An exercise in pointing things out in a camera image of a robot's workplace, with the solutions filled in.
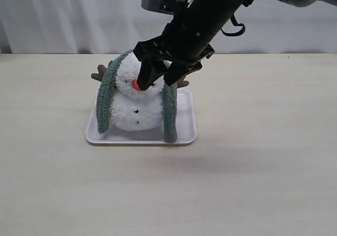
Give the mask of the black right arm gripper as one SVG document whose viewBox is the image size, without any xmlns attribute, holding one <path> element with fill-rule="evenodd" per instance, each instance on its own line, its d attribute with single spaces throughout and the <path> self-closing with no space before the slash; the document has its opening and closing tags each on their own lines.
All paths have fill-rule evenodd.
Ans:
<svg viewBox="0 0 337 236">
<path fill-rule="evenodd" d="M 215 36 L 215 13 L 211 9 L 164 11 L 172 15 L 161 35 L 139 41 L 133 49 L 142 63 L 137 84 L 147 90 L 164 75 L 168 86 L 202 68 L 201 59 L 214 53 L 210 41 Z M 167 68 L 165 62 L 171 62 Z"/>
</svg>

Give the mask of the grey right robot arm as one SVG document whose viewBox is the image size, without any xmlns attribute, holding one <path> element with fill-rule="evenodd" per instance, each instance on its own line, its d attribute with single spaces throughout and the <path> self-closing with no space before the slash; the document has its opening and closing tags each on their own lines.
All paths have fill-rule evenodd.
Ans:
<svg viewBox="0 0 337 236">
<path fill-rule="evenodd" d="M 336 5 L 336 0 L 277 0 L 295 7 L 306 7 L 316 1 Z M 254 0 L 142 0 L 143 9 L 172 15 L 160 36 L 138 42 L 133 53 L 141 63 L 136 80 L 139 90 L 147 90 L 160 77 L 172 85 L 202 68 L 201 61 L 210 58 L 210 45 L 226 22 L 238 26 L 234 16 L 241 6 Z"/>
</svg>

